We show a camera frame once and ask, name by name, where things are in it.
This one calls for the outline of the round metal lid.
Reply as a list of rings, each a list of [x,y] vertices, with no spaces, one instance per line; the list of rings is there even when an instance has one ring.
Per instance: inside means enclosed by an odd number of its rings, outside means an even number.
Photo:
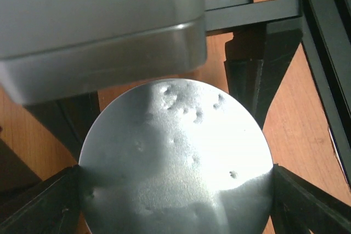
[[[79,158],[91,233],[262,233],[273,204],[265,136],[233,97],[162,79],[116,98]]]

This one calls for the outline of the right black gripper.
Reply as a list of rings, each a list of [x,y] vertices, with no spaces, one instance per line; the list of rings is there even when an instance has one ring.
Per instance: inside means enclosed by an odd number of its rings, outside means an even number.
[[[205,0],[208,33],[237,32],[225,44],[229,94],[264,126],[270,105],[301,42],[302,0]]]

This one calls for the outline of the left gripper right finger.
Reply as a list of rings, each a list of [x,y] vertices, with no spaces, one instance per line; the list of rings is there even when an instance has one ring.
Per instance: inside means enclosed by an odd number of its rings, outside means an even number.
[[[274,165],[275,233],[350,233],[350,206],[283,166]]]

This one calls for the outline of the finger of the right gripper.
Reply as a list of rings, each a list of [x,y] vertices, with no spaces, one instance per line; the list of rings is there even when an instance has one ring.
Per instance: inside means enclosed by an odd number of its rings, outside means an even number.
[[[100,114],[98,93],[92,92],[26,106],[26,110],[79,159],[89,129]]]

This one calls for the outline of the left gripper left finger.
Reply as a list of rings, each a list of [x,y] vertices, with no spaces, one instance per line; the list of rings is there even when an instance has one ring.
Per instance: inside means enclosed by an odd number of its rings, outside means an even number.
[[[1,206],[1,233],[75,233],[79,166],[67,167]]]

